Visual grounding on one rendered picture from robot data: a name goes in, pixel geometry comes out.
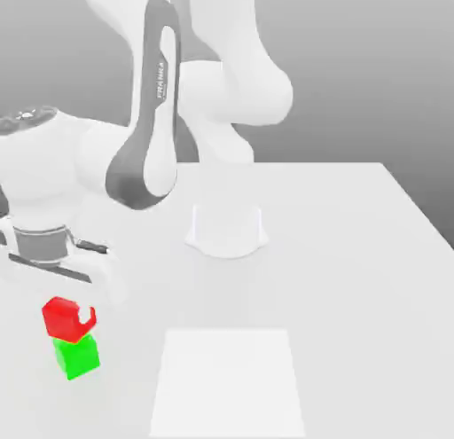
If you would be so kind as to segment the small red cube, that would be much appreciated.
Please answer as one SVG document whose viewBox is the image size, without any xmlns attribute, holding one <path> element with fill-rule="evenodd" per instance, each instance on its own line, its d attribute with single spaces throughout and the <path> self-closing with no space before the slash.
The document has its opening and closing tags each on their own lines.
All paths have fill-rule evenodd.
<svg viewBox="0 0 454 439">
<path fill-rule="evenodd" d="M 42 313 L 50 337 L 76 344 L 87 335 L 97 323 L 96 311 L 89 307 L 89 318 L 81 321 L 80 309 L 77 302 L 58 296 L 47 301 L 42 306 Z"/>
</svg>

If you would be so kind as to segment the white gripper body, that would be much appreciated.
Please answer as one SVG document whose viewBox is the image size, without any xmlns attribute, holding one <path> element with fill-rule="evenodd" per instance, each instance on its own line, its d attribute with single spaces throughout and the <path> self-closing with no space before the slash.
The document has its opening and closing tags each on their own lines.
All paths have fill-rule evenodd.
<svg viewBox="0 0 454 439">
<path fill-rule="evenodd" d="M 44 297 L 62 297 L 80 304 L 121 304 L 129 289 L 120 267 L 107 255 L 71 255 L 61 267 L 20 263 L 0 252 L 0 288 L 20 287 Z"/>
</svg>

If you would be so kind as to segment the small green cube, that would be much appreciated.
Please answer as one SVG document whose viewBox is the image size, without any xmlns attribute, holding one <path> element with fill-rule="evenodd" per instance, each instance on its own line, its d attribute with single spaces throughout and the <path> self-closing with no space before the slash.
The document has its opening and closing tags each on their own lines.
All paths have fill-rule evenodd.
<svg viewBox="0 0 454 439">
<path fill-rule="evenodd" d="M 68 380 L 73 380 L 100 366 L 98 345 L 91 333 L 77 343 L 52 339 L 59 368 Z"/>
</svg>

